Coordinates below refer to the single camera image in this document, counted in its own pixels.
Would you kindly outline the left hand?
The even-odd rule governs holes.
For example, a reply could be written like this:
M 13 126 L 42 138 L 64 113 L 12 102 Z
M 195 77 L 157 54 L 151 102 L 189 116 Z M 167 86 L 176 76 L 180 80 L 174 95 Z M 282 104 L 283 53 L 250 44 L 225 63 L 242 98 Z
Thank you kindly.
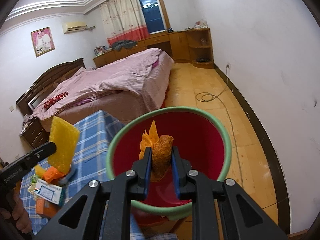
M 32 232 L 31 220 L 27 211 L 23 207 L 23 202 L 17 193 L 13 194 L 13 200 L 15 206 L 12 212 L 7 211 L 4 208 L 1 208 L 1 215 L 5 219 L 10 219 L 11 217 L 15 220 L 15 225 L 18 230 L 22 233 Z

